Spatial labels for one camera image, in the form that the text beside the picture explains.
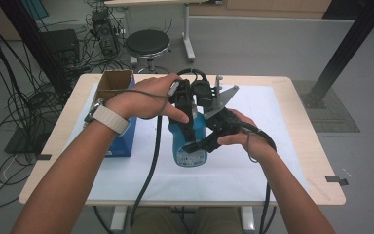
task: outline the person's left hand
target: person's left hand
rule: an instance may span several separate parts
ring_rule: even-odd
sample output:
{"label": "person's left hand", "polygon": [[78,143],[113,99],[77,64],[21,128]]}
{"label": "person's left hand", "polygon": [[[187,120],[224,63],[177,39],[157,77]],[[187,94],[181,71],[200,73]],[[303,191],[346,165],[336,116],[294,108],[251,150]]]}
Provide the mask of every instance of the person's left hand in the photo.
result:
{"label": "person's left hand", "polygon": [[[179,79],[181,78],[173,73],[161,78],[149,78],[136,83],[132,90],[166,96],[172,83]],[[124,92],[108,100],[106,107],[126,119],[132,116],[151,118],[157,115],[166,115],[182,123],[189,121],[184,112],[172,106],[164,97],[150,97],[140,93]]]}

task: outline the black stool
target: black stool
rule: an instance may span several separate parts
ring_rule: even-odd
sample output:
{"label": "black stool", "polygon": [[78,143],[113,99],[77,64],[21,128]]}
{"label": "black stool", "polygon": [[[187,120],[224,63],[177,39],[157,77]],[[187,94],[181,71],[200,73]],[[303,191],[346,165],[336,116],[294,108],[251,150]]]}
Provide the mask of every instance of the black stool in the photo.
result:
{"label": "black stool", "polygon": [[137,31],[127,38],[126,46],[131,56],[147,59],[148,67],[140,69],[138,73],[146,69],[150,73],[157,73],[157,68],[169,73],[165,68],[154,65],[154,57],[162,55],[169,47],[169,37],[164,32],[150,29]]}

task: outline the human hand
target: human hand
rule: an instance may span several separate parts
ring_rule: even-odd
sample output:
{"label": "human hand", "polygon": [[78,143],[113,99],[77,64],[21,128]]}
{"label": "human hand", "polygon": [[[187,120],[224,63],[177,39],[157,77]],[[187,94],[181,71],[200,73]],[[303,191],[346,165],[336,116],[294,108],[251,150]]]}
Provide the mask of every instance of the human hand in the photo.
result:
{"label": "human hand", "polygon": [[179,79],[181,79],[179,76],[171,73],[161,78],[152,77],[142,80],[131,89],[162,97],[124,92],[108,100],[106,107],[126,119],[132,116],[151,118],[157,115],[166,115],[176,121],[187,123],[189,121],[188,116],[172,106],[167,98],[164,98],[167,96],[171,84]]}
{"label": "human hand", "polygon": [[[247,116],[241,114],[238,110],[230,109],[240,121],[246,122],[255,127],[254,121]],[[261,161],[263,157],[275,153],[275,150],[268,144],[268,142],[261,136],[249,133],[244,129],[241,129],[237,134],[221,136],[217,143],[220,145],[231,145],[231,144],[241,144],[244,150],[255,160]]]}

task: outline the white watch strap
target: white watch strap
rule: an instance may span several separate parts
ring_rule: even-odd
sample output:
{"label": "white watch strap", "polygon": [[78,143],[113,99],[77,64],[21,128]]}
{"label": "white watch strap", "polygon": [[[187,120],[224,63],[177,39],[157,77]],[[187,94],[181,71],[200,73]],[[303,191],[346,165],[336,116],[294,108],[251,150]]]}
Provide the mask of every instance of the white watch strap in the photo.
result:
{"label": "white watch strap", "polygon": [[98,107],[93,117],[119,135],[122,135],[130,124],[129,121],[103,105]]}

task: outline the transparent blue bottle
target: transparent blue bottle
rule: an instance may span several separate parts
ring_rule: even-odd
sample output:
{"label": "transparent blue bottle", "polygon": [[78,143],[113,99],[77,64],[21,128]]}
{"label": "transparent blue bottle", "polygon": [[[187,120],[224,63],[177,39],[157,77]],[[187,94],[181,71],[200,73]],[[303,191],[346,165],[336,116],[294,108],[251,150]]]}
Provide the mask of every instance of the transparent blue bottle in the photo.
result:
{"label": "transparent blue bottle", "polygon": [[[206,119],[202,113],[197,112],[197,108],[193,108],[193,129],[196,140],[202,140],[206,137]],[[172,154],[175,163],[180,167],[197,167],[202,165],[207,160],[207,152],[204,150],[197,150],[191,154],[185,152],[182,147],[192,142],[186,142],[184,135],[181,132],[178,124],[169,124],[169,130],[173,135]]]}

